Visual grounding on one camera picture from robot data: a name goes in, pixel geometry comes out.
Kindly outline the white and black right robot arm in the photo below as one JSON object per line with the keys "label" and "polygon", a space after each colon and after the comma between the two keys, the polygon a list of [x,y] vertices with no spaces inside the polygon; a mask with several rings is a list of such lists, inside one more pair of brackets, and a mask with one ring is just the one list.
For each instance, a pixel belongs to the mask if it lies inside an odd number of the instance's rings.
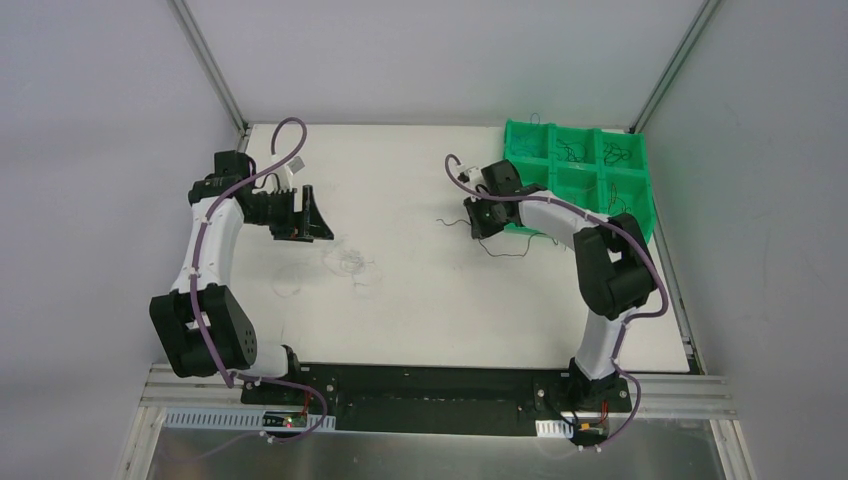
{"label": "white and black right robot arm", "polygon": [[617,357],[628,325],[663,285],[638,221],[604,216],[570,203],[537,183],[524,184],[508,160],[484,168],[445,160],[451,180],[467,193],[463,205],[477,240],[508,224],[529,228],[572,250],[578,289],[588,308],[584,335],[569,364],[569,400],[583,410],[607,397],[620,376]]}

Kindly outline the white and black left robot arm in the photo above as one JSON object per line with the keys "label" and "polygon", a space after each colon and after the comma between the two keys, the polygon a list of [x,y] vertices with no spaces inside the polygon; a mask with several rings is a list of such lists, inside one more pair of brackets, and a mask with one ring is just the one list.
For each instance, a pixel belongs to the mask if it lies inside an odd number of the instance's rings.
{"label": "white and black left robot arm", "polygon": [[155,296],[149,314],[166,357],[179,377],[208,377],[221,371],[268,378],[266,389],[281,404],[297,402],[305,378],[293,370],[293,353],[279,341],[261,340],[230,289],[237,238],[244,225],[265,226],[273,239],[331,240],[310,185],[297,189],[304,166],[291,157],[272,176],[267,191],[255,180],[247,154],[221,151],[214,170],[188,193],[192,229],[185,259],[168,293]]}

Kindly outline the green plastic compartment bin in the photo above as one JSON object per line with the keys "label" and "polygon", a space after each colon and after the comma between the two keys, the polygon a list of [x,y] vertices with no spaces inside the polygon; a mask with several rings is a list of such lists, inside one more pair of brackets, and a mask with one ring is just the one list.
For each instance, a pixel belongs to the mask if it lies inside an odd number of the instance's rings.
{"label": "green plastic compartment bin", "polygon": [[525,185],[599,214],[630,214],[652,237],[657,215],[643,135],[510,119],[503,156]]}

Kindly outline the small left controller board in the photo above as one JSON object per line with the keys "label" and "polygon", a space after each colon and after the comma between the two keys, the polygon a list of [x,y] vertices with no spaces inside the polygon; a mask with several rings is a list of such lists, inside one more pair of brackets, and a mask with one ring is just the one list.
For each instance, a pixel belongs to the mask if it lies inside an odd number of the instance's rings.
{"label": "small left controller board", "polygon": [[262,426],[268,430],[305,429],[308,414],[301,411],[268,410],[262,415]]}

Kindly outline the small controller board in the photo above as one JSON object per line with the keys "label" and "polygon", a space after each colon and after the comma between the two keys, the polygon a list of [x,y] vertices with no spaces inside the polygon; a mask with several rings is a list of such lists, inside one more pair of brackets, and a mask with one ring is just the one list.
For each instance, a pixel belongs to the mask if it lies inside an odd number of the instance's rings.
{"label": "small controller board", "polygon": [[308,414],[301,411],[268,410],[262,415],[262,426],[268,430],[305,429]]}
{"label": "small controller board", "polygon": [[607,437],[608,433],[604,427],[583,424],[576,428],[572,439],[575,442],[596,444],[606,440]]}

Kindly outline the small right controller board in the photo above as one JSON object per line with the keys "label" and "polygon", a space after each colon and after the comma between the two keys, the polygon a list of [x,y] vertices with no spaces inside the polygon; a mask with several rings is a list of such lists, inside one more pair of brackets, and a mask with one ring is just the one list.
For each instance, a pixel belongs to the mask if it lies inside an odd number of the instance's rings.
{"label": "small right controller board", "polygon": [[576,428],[572,439],[575,442],[596,444],[606,440],[607,437],[608,433],[604,427],[583,424]]}

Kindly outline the black robot base mount plate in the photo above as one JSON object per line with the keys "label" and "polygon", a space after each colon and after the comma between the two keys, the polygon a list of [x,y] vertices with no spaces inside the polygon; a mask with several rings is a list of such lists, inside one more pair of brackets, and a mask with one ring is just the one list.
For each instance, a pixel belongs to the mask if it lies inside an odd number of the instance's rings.
{"label": "black robot base mount plate", "polygon": [[593,384],[564,369],[305,363],[283,379],[247,377],[241,401],[341,432],[533,436],[539,421],[628,414],[618,375]]}

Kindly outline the aluminium frame rail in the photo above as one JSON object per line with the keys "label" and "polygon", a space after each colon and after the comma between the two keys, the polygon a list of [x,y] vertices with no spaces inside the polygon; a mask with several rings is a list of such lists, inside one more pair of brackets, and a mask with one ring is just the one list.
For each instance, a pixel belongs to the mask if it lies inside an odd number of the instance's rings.
{"label": "aluminium frame rail", "polygon": [[[756,479],[758,474],[742,434],[728,381],[713,375],[641,373],[638,420],[707,420],[727,479]],[[173,408],[283,410],[284,404],[243,404],[241,391],[216,377],[179,378],[170,365],[152,364],[123,447],[115,479],[145,479],[152,465],[165,413]]]}

